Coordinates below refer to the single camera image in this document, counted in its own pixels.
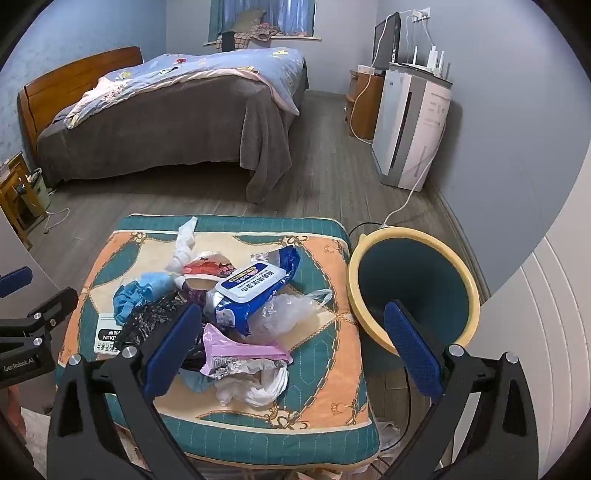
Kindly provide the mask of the black monitor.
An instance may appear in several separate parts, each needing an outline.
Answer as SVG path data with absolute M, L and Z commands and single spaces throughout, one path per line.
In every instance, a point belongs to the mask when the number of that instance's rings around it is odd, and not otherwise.
M 398 61 L 401 14 L 394 12 L 375 28 L 372 66 L 376 71 L 386 71 Z

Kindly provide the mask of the red white tissue box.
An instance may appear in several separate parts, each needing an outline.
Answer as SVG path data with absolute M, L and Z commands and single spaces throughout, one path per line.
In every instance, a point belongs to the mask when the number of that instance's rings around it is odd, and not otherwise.
M 211 290 L 219 281 L 235 272 L 235 266 L 221 252 L 205 251 L 182 267 L 178 286 L 189 292 Z

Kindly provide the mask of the patterned teal orange cushion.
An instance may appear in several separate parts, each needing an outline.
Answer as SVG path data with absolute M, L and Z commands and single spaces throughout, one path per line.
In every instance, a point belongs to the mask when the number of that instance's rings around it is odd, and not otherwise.
M 322 218 L 130 215 L 82 287 L 58 363 L 145 346 L 146 391 L 179 447 L 252 468 L 346 470 L 379 454 L 346 292 L 349 238 Z

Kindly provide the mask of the white air purifier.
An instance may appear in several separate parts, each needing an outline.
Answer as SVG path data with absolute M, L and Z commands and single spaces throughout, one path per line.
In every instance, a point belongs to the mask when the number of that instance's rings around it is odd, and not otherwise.
M 383 184 L 422 190 L 443 140 L 452 86 L 409 65 L 390 65 L 372 143 Z

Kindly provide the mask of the blue glove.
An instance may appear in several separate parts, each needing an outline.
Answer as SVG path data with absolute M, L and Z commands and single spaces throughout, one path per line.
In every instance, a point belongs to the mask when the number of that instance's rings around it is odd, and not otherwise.
M 165 272 L 146 272 L 131 282 L 120 285 L 113 296 L 113 318 L 123 326 L 135 308 L 158 301 L 172 292 L 175 284 Z

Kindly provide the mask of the clear plastic bag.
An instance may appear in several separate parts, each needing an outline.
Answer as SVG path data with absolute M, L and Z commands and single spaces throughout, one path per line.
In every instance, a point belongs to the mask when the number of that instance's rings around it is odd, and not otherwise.
M 308 320 L 332 300 L 331 289 L 312 291 L 307 295 L 276 294 L 249 317 L 246 339 L 256 344 L 269 344 Z

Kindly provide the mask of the blue wet wipes pack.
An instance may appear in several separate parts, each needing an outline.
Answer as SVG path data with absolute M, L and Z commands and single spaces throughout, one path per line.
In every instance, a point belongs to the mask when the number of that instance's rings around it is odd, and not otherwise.
M 249 336 L 249 318 L 287 285 L 301 262 L 294 246 L 273 251 L 276 260 L 256 260 L 218 281 L 207 292 L 204 317 L 221 329 Z

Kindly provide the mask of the wooden side cabinet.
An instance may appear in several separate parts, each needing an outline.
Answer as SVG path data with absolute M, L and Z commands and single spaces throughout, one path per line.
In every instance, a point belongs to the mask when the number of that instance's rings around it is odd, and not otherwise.
M 384 77 L 349 71 L 346 95 L 346 124 L 349 135 L 362 140 L 374 139 L 384 87 Z

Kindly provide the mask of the yellow teal trash bin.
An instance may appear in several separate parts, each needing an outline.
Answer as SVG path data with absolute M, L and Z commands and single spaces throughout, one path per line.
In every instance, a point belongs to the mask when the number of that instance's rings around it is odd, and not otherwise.
M 469 345 L 480 320 L 480 295 L 465 262 L 447 244 L 420 230 L 384 227 L 360 235 L 346 273 L 349 306 L 363 330 L 398 353 L 384 310 L 400 300 L 445 344 Z

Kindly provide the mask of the pink foil wrapper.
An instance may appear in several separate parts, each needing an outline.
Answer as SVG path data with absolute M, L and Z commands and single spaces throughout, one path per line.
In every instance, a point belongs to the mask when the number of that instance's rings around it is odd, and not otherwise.
M 293 361 L 290 353 L 276 345 L 256 345 L 239 343 L 226 337 L 211 323 L 207 323 L 202 332 L 205 363 L 199 370 L 202 375 L 219 380 L 238 373 L 252 373 L 246 367 L 233 367 L 236 362 L 250 360 L 283 361 L 290 365 Z

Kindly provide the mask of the black plastic bag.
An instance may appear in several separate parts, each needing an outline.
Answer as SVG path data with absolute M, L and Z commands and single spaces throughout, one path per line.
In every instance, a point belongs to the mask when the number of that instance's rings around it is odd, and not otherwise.
M 159 300 L 134 307 L 114 341 L 116 350 L 127 346 L 139 348 L 160 327 L 176 321 L 189 301 L 178 291 L 165 294 Z

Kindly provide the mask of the clothes pile on windowsill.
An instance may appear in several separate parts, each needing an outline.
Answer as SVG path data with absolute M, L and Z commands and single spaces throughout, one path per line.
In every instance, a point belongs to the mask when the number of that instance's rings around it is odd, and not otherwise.
M 215 43 L 216 52 L 246 49 L 252 41 L 270 42 L 280 33 L 279 26 L 266 22 L 266 10 L 256 8 L 242 11 L 235 22 L 218 35 Z

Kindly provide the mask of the bed with brown cover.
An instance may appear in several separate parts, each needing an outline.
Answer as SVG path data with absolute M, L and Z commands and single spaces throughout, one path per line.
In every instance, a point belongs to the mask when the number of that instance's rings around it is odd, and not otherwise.
M 298 111 L 307 87 L 304 59 L 294 95 Z M 153 167 L 236 162 L 250 173 L 246 200 L 260 203 L 293 165 L 288 132 L 300 113 L 280 109 L 269 88 L 256 81 L 224 76 L 176 83 L 68 129 L 63 120 L 75 104 L 62 109 L 37 139 L 36 162 L 49 185 Z

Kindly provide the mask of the light blue quilt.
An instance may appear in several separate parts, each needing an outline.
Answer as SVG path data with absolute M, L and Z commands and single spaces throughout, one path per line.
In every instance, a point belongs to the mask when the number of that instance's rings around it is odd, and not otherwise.
M 276 105 L 300 113 L 294 95 L 304 77 L 304 54 L 287 47 L 242 49 L 211 55 L 163 54 L 145 63 L 111 71 L 85 92 L 63 123 L 73 129 L 90 116 L 136 95 L 193 80 L 236 76 L 263 83 Z

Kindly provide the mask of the blue window curtain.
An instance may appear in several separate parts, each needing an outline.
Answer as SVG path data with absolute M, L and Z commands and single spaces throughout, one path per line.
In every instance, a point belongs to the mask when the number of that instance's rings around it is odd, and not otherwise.
M 218 0 L 211 1 L 208 40 L 225 31 L 249 31 L 269 24 L 280 35 L 311 37 L 315 27 L 314 0 Z

